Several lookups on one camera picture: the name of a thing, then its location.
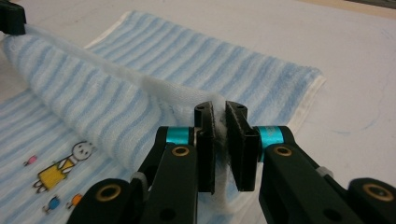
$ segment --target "white table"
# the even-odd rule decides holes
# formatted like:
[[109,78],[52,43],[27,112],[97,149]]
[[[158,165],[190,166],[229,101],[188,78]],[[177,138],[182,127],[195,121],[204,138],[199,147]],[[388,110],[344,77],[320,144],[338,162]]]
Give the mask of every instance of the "white table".
[[[292,0],[21,0],[28,23],[85,46],[127,10],[142,10],[327,78],[297,143],[349,180],[396,186],[396,20]],[[388,11],[396,17],[396,10]],[[26,85],[0,54],[0,102]]]

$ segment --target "cartoon print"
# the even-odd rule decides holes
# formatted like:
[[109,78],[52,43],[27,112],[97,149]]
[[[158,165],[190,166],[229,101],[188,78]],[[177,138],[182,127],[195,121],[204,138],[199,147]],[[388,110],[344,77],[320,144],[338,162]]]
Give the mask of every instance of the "cartoon print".
[[59,199],[59,197],[57,195],[55,195],[55,197],[53,197],[49,201],[48,205],[43,206],[43,212],[45,212],[48,215],[50,213],[50,211],[57,208],[60,203],[61,203],[61,199]]
[[37,156],[36,156],[36,155],[33,155],[31,158],[29,158],[29,160],[25,161],[25,162],[23,163],[23,165],[24,165],[24,166],[28,166],[28,165],[30,165],[30,164],[35,163],[36,160],[37,160]]
[[75,144],[72,149],[72,155],[55,162],[53,165],[47,167],[47,169],[38,173],[38,180],[33,184],[33,187],[37,189],[36,193],[49,191],[59,182],[66,179],[79,161],[85,161],[91,156],[93,149],[94,146],[92,143],[80,142]]
[[79,201],[81,201],[82,195],[81,194],[76,194],[73,198],[72,201],[70,203],[66,204],[66,208],[70,209],[73,206],[77,206],[77,204],[79,203]]

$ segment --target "towel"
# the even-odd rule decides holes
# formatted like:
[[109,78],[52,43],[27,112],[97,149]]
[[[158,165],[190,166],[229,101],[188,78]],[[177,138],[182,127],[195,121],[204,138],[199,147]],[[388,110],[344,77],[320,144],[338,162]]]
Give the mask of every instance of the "towel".
[[[193,108],[249,109],[253,125],[298,129],[324,78],[144,12],[130,12],[81,49],[26,25],[3,50],[29,89],[0,104],[0,222],[65,223],[105,178],[129,180],[159,126],[192,126]],[[199,223],[257,222],[258,191],[237,191],[219,149],[216,193],[199,193]],[[258,166],[258,181],[262,164]]]

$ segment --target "towel fold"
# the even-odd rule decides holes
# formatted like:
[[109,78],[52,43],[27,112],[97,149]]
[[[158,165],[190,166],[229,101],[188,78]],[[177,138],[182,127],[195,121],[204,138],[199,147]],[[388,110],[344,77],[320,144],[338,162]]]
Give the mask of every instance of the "towel fold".
[[[295,131],[323,83],[316,68],[143,12],[125,14],[88,50],[33,26],[26,31],[4,41],[30,87],[0,105],[5,223],[65,222],[92,184],[128,180],[159,126],[192,126],[201,102],[214,103],[220,134],[225,99],[246,105],[251,124],[288,124]],[[227,161],[218,160],[216,169],[215,195],[199,194],[198,222],[237,222],[258,192],[239,193]]]

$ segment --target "blue striped towel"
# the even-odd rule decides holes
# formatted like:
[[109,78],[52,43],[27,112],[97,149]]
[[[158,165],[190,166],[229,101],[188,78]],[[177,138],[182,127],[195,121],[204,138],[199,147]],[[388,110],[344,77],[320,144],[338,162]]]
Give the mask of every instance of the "blue striped towel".
[[[2,223],[66,222],[91,185],[129,179],[159,126],[191,126],[201,102],[214,103],[220,128],[227,99],[246,105],[252,124],[295,131],[324,80],[143,12],[125,14],[88,50],[26,29],[4,40],[30,88],[0,104]],[[239,222],[257,192],[237,192],[224,161],[216,173],[215,195],[199,194],[198,222]]]

